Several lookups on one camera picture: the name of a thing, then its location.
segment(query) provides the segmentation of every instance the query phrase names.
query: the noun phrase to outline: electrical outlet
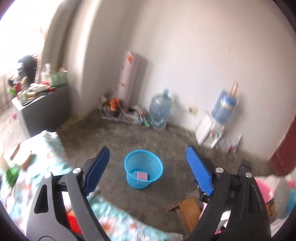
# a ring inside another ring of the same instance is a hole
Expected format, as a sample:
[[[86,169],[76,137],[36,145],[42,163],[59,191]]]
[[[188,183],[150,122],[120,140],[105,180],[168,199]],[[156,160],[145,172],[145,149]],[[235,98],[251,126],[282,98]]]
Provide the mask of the electrical outlet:
[[[192,114],[194,116],[197,115],[197,108],[196,107],[188,106],[187,110],[190,114]]]

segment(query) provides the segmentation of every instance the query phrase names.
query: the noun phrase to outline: blue plastic basket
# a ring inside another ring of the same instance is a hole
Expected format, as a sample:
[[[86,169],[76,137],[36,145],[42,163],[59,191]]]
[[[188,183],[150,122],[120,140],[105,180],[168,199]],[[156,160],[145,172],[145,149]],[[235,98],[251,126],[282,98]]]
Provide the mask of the blue plastic basket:
[[[163,174],[163,163],[159,157],[146,150],[130,152],[124,159],[124,168],[129,185],[136,189],[149,186]],[[148,181],[136,178],[136,171],[147,172]]]

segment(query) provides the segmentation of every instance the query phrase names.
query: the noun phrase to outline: pink sponge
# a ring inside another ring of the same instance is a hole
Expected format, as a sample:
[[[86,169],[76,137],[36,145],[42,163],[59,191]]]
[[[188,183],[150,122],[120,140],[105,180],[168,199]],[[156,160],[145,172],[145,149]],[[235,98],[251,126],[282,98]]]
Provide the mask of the pink sponge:
[[[137,171],[137,178],[143,181],[148,181],[148,173]]]

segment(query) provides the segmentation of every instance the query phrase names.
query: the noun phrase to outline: basket rim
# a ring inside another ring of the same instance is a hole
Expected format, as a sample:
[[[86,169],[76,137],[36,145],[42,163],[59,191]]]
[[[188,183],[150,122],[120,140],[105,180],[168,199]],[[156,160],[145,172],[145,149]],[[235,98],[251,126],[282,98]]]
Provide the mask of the basket rim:
[[[129,158],[132,154],[135,154],[135,153],[138,153],[138,152],[149,153],[150,155],[154,156],[154,157],[158,160],[158,162],[159,162],[159,164],[160,164],[160,169],[161,169],[161,170],[160,170],[159,175],[158,175],[156,178],[154,178],[154,179],[152,179],[152,180],[149,180],[149,181],[141,180],[141,179],[138,179],[138,178],[134,177],[134,176],[133,176],[132,174],[130,174],[130,172],[126,169],[126,162],[127,162],[128,158]],[[162,176],[162,174],[163,174],[163,163],[162,163],[161,159],[160,159],[157,155],[155,155],[153,152],[151,152],[151,151],[147,151],[147,150],[143,150],[143,149],[140,149],[140,150],[131,151],[129,154],[127,154],[127,156],[126,156],[125,159],[124,159],[124,169],[125,169],[126,173],[127,173],[130,177],[132,177],[133,179],[135,179],[135,180],[137,180],[137,181],[139,181],[139,182],[142,182],[142,183],[152,183],[152,182],[156,181],[157,179],[159,179],[159,178]]]

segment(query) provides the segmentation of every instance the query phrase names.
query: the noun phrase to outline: floor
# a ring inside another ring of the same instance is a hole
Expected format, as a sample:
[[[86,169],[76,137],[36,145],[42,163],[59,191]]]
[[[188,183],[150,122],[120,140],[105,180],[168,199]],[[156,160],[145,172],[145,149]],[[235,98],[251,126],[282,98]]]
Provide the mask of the floor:
[[[9,109],[0,117],[0,141],[5,148],[12,147],[24,139],[17,120]],[[83,163],[99,152],[103,146],[110,149],[109,164],[99,182],[102,194],[118,208],[135,218],[167,232],[186,234],[177,214],[167,209],[179,201],[197,196],[193,175],[186,161],[186,148],[195,145],[184,130],[169,126],[166,131],[106,121],[92,112],[86,119],[62,126],[58,134],[64,144],[72,166]],[[131,188],[126,182],[123,159],[135,149],[146,149],[160,157],[164,164],[161,179],[143,190]],[[202,156],[209,158],[215,166],[222,166],[236,173],[244,158],[252,163],[254,175],[270,174],[268,163],[244,152],[222,154],[197,146]]]

